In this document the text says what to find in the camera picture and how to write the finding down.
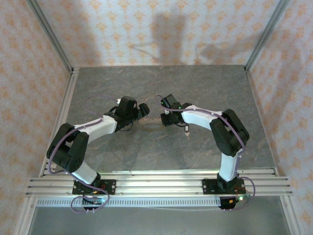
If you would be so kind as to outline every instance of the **small white object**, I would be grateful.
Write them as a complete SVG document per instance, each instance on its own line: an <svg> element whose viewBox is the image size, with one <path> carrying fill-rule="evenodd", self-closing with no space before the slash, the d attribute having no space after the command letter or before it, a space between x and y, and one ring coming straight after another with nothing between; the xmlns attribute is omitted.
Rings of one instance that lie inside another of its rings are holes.
<svg viewBox="0 0 313 235"><path fill-rule="evenodd" d="M190 140L189 131L188 131L188 132L185 132L185 136Z"/></svg>
<svg viewBox="0 0 313 235"><path fill-rule="evenodd" d="M81 166L72 173L76 178L84 181L86 184L91 184L97 177L97 172L90 168L90 166L83 161Z"/></svg>

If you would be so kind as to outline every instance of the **silver metal strip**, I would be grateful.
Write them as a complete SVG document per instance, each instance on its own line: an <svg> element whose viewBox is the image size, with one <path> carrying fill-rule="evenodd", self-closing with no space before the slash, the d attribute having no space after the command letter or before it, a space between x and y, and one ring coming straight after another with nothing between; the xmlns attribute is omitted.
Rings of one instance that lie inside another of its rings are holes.
<svg viewBox="0 0 313 235"><path fill-rule="evenodd" d="M30 197L25 198L22 206L22 211L20 213L18 222L15 226L15 235L25 235L28 234L31 221L35 212L36 204L38 198Z"/></svg>
<svg viewBox="0 0 313 235"><path fill-rule="evenodd" d="M35 16L37 17L40 25L42 26L44 32L47 35L47 37L51 41L51 44L53 45L55 51L57 52L60 59L62 60L62 63L64 64L65 68L67 69L67 71L69 73L72 72L72 66L71 66L65 52L63 51L59 40L55 36L48 20L46 19L43 11L41 10L39 4L37 3L36 0L27 0L27 2L29 4L30 8L32 9L32 11L34 12Z"/></svg>
<svg viewBox="0 0 313 235"><path fill-rule="evenodd" d="M74 197L59 198L59 197L42 197L37 202L37 207L70 207L70 204ZM168 198L168 197L125 197L114 198L112 197L106 207L218 207L221 205L219 197L180 197L180 198ZM81 206L95 206L91 203L75 200L73 202L74 207Z"/></svg>
<svg viewBox="0 0 313 235"><path fill-rule="evenodd" d="M304 228L301 226L298 222L296 212L294 211L295 205L291 201L291 197L281 196L280 197L282 206L284 209L285 217L288 223L288 227L290 230L290 233L292 235L304 235L306 234L304 231Z"/></svg>
<svg viewBox="0 0 313 235"><path fill-rule="evenodd" d="M119 179L119 176L126 177L126 176L132 176L132 177L150 177L150 176L162 176L165 177L178 177L181 178L182 174L185 175L196 175L198 177L199 174L201 175L215 175L219 173L219 170L205 170L205 169L199 169L199 170L139 170L139 171L113 171L113 172L99 172L101 177L108 177L107 179L110 179L110 177L117 177L116 179ZM266 176L275 176L275 171L273 168L255 168L255 169L240 169L240 174L253 174L253 175L266 175ZM60 173L58 175L50 175L45 170L45 177L50 177L50 179L61 179L61 177L65 176L65 179L67 178L65 173Z"/></svg>
<svg viewBox="0 0 313 235"><path fill-rule="evenodd" d="M296 203L297 198L288 197L288 199L290 201L290 205L292 206L292 210L289 210L290 216L293 216L296 218L297 226L299 228L300 234L302 235L308 234L307 233L308 231L305 230L304 222L302 222L299 207L297 206L297 203Z"/></svg>
<svg viewBox="0 0 313 235"><path fill-rule="evenodd" d="M52 129L52 133L51 133L51 136L49 139L49 143L48 143L48 146L46 148L47 150L50 146L50 143L52 142L52 139L54 138L57 131L59 130L59 127L66 121L69 106L70 106L70 103L72 101L72 97L73 97L73 93L74 93L74 89L75 89L75 84L76 84L76 81L78 78L78 74L79 74L79 68L74 68L73 72L69 76L67 87L66 87L64 95L63 95L63 101L62 101L61 106L59 108L59 112L58 112L57 118L56 118L54 125L53 125L53 129ZM56 164L52 163L51 168L55 168L55 167L56 167ZM39 177L42 177L43 175L48 174L46 168L47 168L47 158L46 158L46 156L44 156L44 159L43 159L43 162L42 162L42 165L40 168L40 172L39 172Z"/></svg>
<svg viewBox="0 0 313 235"><path fill-rule="evenodd" d="M274 176L273 169L254 169L254 174L251 170L242 171L241 176L254 181L257 196L292 195L288 178ZM215 170L134 171L131 174L124 171L102 174L102 179L117 180L114 197L205 197L207 195L203 195L201 181L216 178L216 173ZM26 195L67 197L72 196L72 187L73 179L70 176L47 175L32 178ZM246 181L246 189L253 191L249 181Z"/></svg>
<svg viewBox="0 0 313 235"><path fill-rule="evenodd" d="M290 2L290 0L280 0L279 3L277 4L277 7L275 8L268 24L266 25L266 27L263 31L263 34L261 35L261 38L259 39L258 43L256 44L252 54L250 55L250 57L246 63L246 66L245 66L246 71L249 71L251 69L251 67L253 66L255 60L257 59L257 57L259 56L260 52L262 51L265 43L267 42L267 40L271 36L275 26L277 25L279 19L281 18L282 14L284 13L289 2Z"/></svg>

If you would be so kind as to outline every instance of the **floral wallpaper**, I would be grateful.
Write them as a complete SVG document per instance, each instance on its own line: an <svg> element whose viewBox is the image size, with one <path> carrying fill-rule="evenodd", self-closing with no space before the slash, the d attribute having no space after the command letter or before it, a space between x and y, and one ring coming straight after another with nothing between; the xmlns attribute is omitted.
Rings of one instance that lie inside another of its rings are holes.
<svg viewBox="0 0 313 235"><path fill-rule="evenodd" d="M74 67L245 64L279 0L39 0Z"/></svg>
<svg viewBox="0 0 313 235"><path fill-rule="evenodd" d="M290 177L307 234L313 231L313 5L292 0L251 71L279 171Z"/></svg>
<svg viewBox="0 0 313 235"><path fill-rule="evenodd" d="M25 0L0 4L0 234L13 234L68 73Z"/></svg>

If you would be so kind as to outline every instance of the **black mounting plate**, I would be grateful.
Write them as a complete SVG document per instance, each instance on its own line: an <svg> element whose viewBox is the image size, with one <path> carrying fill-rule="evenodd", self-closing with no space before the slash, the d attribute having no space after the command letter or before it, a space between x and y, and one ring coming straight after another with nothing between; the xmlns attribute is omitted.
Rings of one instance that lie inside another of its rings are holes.
<svg viewBox="0 0 313 235"><path fill-rule="evenodd" d="M221 189L217 185L217 179L203 179L202 190L203 190L203 194L245 194L246 193L245 182L243 179L237 179L234 186L229 189Z"/></svg>
<svg viewBox="0 0 313 235"><path fill-rule="evenodd" d="M99 180L97 182L99 185L98 188L103 188L103 190L107 191L109 195L115 195L116 190L116 180ZM91 189L78 181L74 180L74 186L73 186L73 195L88 195L92 194L94 196L104 194L104 192L99 191L98 193L93 193L94 189Z"/></svg>

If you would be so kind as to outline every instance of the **purple cable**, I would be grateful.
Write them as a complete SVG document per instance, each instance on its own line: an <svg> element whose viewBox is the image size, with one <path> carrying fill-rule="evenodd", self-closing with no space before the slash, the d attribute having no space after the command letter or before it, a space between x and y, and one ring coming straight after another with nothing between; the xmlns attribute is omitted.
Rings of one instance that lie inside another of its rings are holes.
<svg viewBox="0 0 313 235"><path fill-rule="evenodd" d="M117 102L116 99L113 99L113 98L111 98L111 97L109 97L109 96L105 96L105 95L92 95L91 97L87 98L87 99L85 100L85 109L86 109L86 111L89 112L89 113L91 113L91 114L95 114L95 115L100 116L100 119L97 120L97 121L95 121L95 122L92 122L92 123L90 123L90 124L87 124L87 125L85 125L85 126L77 127L77 128L75 128L75 129L71 130L70 132L68 132L66 135L64 135L64 136L60 139L60 141L57 143L57 145L55 146L55 148L53 149L53 151L52 151L52 153L51 153L51 155L50 155L50 158L49 158L49 162L48 162L48 172L49 172L49 174L55 175L55 174L58 174L58 173L60 173L60 172L64 172L64 171L65 171L66 174L71 175L71 176L72 176L75 180L77 180L79 183L81 183L81 184L83 184L83 185L85 185L85 186L87 186L87 187L89 187L89 188L95 189L95 190L97 190L97 191L101 191L101 192L105 193L105 194L108 196L108 198L107 198L107 200L105 201L105 203L103 203L101 206L99 206L99 207L96 208L96 209L92 209L93 212L95 212L96 210L99 210L99 209L103 208L104 206L106 206L106 205L108 204L108 202L109 202L109 200L110 200L110 195L108 194L108 192L105 191L105 190L103 190L103 189L101 189L101 188L97 188L97 187L91 186L91 185L89 185L89 184L86 184L84 181L78 179L76 176L74 176L74 175L73 175L72 173L70 173L70 172L67 172L66 170L59 170L59 171L57 171L57 172L52 172L52 171L51 171L51 164L52 164L52 160L53 160L53 158L54 158L54 156L55 156L57 150L59 149L60 145L66 140L66 138L67 138L68 136L70 136L71 134L73 134L74 132L76 132L76 131L78 131L78 130L80 130L80 129L83 129L83 128L86 128L86 127L91 127L91 126L97 125L97 124L99 124L99 123L102 122L102 120L103 120L102 115L97 114L97 113L95 113L95 112L92 112L92 111L88 110L88 108L87 108L87 101L90 100L91 98L94 98L94 97L102 97L102 98L111 99L111 100ZM70 208L71 208L71 210L72 210L74 213L77 213L77 214L88 213L88 211L89 211L89 210L87 210L87 211L76 211L76 210L74 210L74 208L73 208L73 203L74 203L74 201L75 201L76 199L78 199L78 198L100 199L100 197L86 197L86 196L77 196L77 197L75 197L75 198L72 200L71 204L70 204Z"/></svg>

